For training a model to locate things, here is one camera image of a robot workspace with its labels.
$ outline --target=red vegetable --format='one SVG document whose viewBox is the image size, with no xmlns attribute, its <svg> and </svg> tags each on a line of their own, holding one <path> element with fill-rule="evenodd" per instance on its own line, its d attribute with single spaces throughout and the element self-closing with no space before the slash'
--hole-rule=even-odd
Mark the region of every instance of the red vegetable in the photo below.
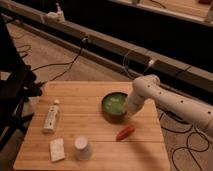
<svg viewBox="0 0 213 171">
<path fill-rule="evenodd" d="M 135 127 L 132 125 L 124 128 L 116 136 L 116 141 L 121 141 L 121 140 L 125 139 L 126 137 L 130 136 L 134 131 L 135 131 Z"/>
</svg>

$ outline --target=bowl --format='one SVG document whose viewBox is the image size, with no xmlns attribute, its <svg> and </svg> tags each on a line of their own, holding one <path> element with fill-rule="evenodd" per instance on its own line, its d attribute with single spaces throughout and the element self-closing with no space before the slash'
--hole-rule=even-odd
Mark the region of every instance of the bowl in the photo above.
<svg viewBox="0 0 213 171">
<path fill-rule="evenodd" d="M 127 94 L 123 92 L 111 92 L 102 99 L 104 118 L 111 123 L 120 123 L 124 120 L 124 110 Z"/>
</svg>

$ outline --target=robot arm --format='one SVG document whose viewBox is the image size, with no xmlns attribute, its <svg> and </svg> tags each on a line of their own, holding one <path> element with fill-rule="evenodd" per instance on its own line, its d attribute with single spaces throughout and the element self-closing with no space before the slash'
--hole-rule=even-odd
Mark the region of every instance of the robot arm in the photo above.
<svg viewBox="0 0 213 171">
<path fill-rule="evenodd" d="M 213 107 L 196 100 L 167 91 L 160 86 L 155 75 L 138 77 L 133 81 L 133 91 L 126 99 L 129 115 L 139 111 L 147 98 L 166 107 L 187 122 L 213 137 Z"/>
</svg>

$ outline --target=floor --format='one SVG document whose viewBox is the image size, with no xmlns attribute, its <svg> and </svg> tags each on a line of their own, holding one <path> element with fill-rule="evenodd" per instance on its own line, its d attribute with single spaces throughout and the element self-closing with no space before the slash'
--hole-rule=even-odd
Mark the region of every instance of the floor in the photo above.
<svg viewBox="0 0 213 171">
<path fill-rule="evenodd" d="M 26 51 L 29 46 L 20 46 L 30 45 L 30 50 L 27 50 L 28 56 L 23 59 L 27 64 L 32 66 L 32 69 L 49 63 L 69 62 L 76 56 L 75 53 L 13 24 L 8 24 L 8 28 L 16 47 L 18 47 L 18 51 Z M 37 70 L 35 73 L 38 77 L 38 81 L 48 81 L 66 69 L 67 66 L 52 66 Z M 83 56 L 80 56 L 76 60 L 71 70 L 57 80 L 130 81 L 127 76 L 116 73 Z M 38 100 L 39 98 L 31 98 L 30 103 L 25 107 L 24 113 L 33 111 Z M 208 142 L 204 139 L 203 134 L 200 135 L 199 133 L 196 133 L 194 129 L 189 129 L 191 128 L 190 125 L 183 125 L 174 121 L 167 115 L 162 114 L 163 112 L 160 109 L 158 110 L 158 113 L 161 125 L 164 127 L 162 132 L 171 162 L 171 170 L 175 171 L 175 166 L 181 171 L 202 170 L 195 163 L 192 156 L 190 156 L 190 151 L 204 169 L 206 167 L 208 154 L 211 150 L 204 150 L 207 147 Z M 174 133 L 171 132 L 171 130 L 186 133 Z M 195 150 L 188 150 L 186 148 L 187 138 L 188 147 Z M 17 131 L 7 146 L 5 146 L 4 150 L 0 153 L 1 171 L 13 171 L 13 162 L 22 140 L 23 135 Z"/>
</svg>

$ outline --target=white block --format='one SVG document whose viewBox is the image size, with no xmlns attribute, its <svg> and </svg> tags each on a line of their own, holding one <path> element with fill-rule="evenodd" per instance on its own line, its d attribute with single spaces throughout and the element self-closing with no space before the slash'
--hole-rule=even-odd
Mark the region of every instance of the white block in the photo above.
<svg viewBox="0 0 213 171">
<path fill-rule="evenodd" d="M 63 138 L 50 141 L 50 158 L 52 162 L 65 159 Z"/>
</svg>

